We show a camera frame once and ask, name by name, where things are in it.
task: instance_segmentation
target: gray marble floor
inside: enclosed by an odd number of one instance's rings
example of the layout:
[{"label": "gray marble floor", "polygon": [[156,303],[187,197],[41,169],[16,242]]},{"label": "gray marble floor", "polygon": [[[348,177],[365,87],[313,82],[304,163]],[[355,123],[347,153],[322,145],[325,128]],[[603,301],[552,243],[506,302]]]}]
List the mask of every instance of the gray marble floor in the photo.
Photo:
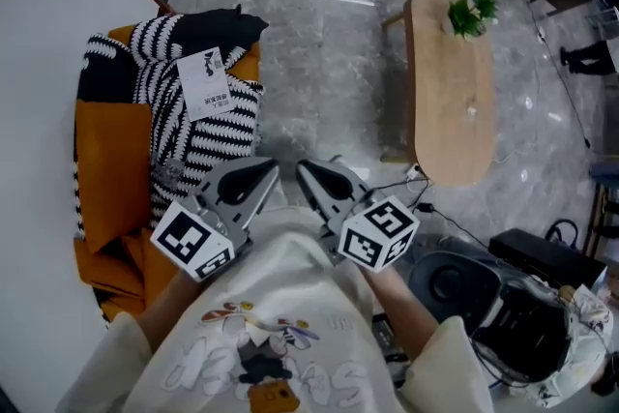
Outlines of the gray marble floor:
[{"label": "gray marble floor", "polygon": [[[266,87],[259,153],[282,165],[285,201],[304,203],[293,182],[293,165],[303,157],[342,154],[369,170],[369,182],[403,179],[404,165],[379,162],[402,149],[404,130],[403,26],[384,38],[379,23],[404,0],[378,5],[334,0],[170,0],[180,12],[232,7],[270,23],[261,39],[261,80]],[[545,46],[536,41],[531,12],[523,0],[498,0],[499,23],[491,26],[496,88],[495,160],[479,184],[434,186],[424,195],[445,215],[483,240],[518,226],[543,234],[557,218],[571,218],[582,242],[593,184],[587,179],[594,155],[583,143],[566,91]],[[543,6],[535,5],[536,16]],[[543,19],[556,54],[560,44],[578,47],[594,35],[586,9]],[[566,74],[585,133],[600,149],[604,91],[601,80]],[[421,183],[393,189],[411,200]],[[455,233],[440,217],[420,214],[426,233]]]}]

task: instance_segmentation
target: wooden coffee table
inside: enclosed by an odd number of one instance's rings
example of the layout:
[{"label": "wooden coffee table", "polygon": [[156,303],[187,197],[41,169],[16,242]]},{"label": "wooden coffee table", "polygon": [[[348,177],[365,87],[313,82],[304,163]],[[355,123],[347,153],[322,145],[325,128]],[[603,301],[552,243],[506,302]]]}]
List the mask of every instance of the wooden coffee table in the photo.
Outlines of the wooden coffee table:
[{"label": "wooden coffee table", "polygon": [[473,40],[442,29],[455,0],[407,0],[408,150],[383,162],[418,163],[437,185],[462,186],[484,177],[494,154],[494,84],[488,35]]}]

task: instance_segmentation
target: potted plant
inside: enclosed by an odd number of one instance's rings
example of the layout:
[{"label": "potted plant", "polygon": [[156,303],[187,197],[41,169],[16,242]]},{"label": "potted plant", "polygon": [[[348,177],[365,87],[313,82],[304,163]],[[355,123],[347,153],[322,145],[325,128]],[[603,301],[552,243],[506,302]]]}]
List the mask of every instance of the potted plant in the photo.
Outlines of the potted plant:
[{"label": "potted plant", "polygon": [[486,20],[496,19],[495,0],[456,0],[450,2],[443,20],[443,31],[465,39],[481,37],[486,32]]}]

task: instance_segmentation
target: price tag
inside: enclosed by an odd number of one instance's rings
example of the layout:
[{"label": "price tag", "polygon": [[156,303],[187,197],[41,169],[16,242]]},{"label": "price tag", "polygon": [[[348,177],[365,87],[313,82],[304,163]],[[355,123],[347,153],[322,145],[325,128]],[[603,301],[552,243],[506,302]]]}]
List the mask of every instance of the price tag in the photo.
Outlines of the price tag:
[{"label": "price tag", "polygon": [[177,67],[190,121],[234,108],[218,46],[179,59]]}]

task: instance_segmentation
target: green plant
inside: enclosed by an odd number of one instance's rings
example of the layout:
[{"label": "green plant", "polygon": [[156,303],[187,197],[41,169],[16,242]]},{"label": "green plant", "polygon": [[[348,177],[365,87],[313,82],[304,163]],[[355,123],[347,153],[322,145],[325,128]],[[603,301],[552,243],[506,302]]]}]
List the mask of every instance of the green plant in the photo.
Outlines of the green plant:
[{"label": "green plant", "polygon": [[452,22],[455,35],[477,37],[481,34],[484,24],[468,7],[468,0],[450,2],[447,16]]},{"label": "green plant", "polygon": [[495,0],[473,0],[473,4],[479,12],[480,19],[490,19],[496,17]]},{"label": "green plant", "polygon": [[472,0],[473,7],[469,7],[468,0],[450,2],[447,16],[454,27],[454,34],[462,37],[479,37],[486,32],[484,19],[496,17],[495,0]]}]

